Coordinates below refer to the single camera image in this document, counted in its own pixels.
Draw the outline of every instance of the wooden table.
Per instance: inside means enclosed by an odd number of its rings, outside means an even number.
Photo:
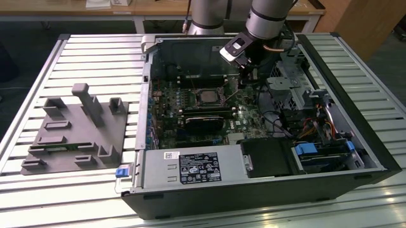
[[[146,33],[146,20],[183,20],[187,0],[132,0],[130,6],[87,10],[86,0],[0,0],[0,21],[131,20],[138,33]],[[299,0],[287,20],[306,21],[303,32],[313,32],[325,10]]]

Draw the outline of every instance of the warning label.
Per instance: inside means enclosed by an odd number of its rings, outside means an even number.
[[[182,184],[222,181],[216,153],[179,155],[179,171]]]

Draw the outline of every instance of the table leg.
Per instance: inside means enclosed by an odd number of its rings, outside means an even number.
[[[45,29],[45,30],[51,29],[51,23],[48,21],[41,21],[40,25],[43,26],[43,29]]]
[[[310,20],[306,22],[302,32],[303,33],[311,33],[315,30],[315,27],[318,25],[321,15],[311,15]]]
[[[146,28],[144,28],[144,17],[143,16],[134,17],[134,25],[135,25],[136,33],[144,34]]]

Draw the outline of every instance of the wooden cabinet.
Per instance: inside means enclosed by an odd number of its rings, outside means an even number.
[[[326,7],[315,32],[338,32],[366,61],[406,14],[406,0],[319,0]]]

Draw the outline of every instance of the cpu socket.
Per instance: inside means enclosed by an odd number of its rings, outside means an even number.
[[[219,107],[223,106],[224,100],[223,90],[219,88],[199,89],[196,91],[196,100],[199,107]]]

